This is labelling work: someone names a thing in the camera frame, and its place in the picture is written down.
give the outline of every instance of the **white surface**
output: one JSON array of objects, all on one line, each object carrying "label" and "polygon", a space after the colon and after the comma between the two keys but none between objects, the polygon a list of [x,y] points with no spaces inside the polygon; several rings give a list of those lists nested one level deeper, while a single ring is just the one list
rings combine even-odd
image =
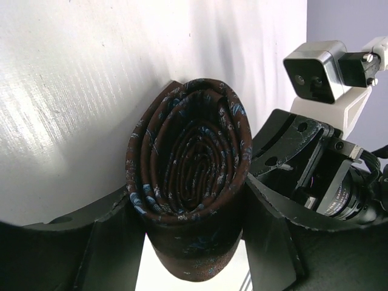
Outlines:
[{"label": "white surface", "polygon": [[296,97],[290,111],[330,124],[334,128],[342,130],[342,139],[347,139],[365,108],[371,93],[371,86],[368,88],[352,87],[334,104]]},{"label": "white surface", "polygon": [[0,220],[47,222],[125,184],[136,121],[172,79],[222,79],[256,133],[295,96],[307,1],[0,1]]},{"label": "white surface", "polygon": [[380,71],[388,70],[388,36],[374,38],[362,49],[362,52],[374,52],[380,57]]}]

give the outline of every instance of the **rolled necktie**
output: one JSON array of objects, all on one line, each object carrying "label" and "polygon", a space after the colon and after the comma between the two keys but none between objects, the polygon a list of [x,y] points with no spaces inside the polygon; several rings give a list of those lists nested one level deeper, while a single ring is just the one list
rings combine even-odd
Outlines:
[{"label": "rolled necktie", "polygon": [[137,123],[126,155],[130,200],[174,276],[200,282],[229,263],[242,235],[252,136],[225,83],[172,82]]}]

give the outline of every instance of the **camera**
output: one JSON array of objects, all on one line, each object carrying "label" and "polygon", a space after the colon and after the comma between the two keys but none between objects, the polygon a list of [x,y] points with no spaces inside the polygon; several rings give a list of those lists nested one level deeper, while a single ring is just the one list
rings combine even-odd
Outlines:
[{"label": "camera", "polygon": [[380,57],[349,53],[341,41],[320,41],[302,44],[283,63],[300,98],[333,104],[352,87],[374,85]]}]

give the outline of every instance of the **camera lens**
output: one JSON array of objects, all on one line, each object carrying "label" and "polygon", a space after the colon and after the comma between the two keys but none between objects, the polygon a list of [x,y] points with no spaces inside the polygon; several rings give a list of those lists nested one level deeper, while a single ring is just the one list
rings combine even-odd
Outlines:
[{"label": "camera lens", "polygon": [[364,185],[362,170],[349,169],[324,215],[357,224],[367,224],[377,218],[376,207],[369,200]]}]

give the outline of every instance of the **black metal bracket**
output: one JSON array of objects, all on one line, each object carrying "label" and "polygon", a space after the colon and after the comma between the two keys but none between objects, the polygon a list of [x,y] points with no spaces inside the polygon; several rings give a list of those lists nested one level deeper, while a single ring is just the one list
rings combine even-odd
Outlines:
[{"label": "black metal bracket", "polygon": [[49,224],[0,222],[0,290],[134,290],[144,231],[125,188]]}]

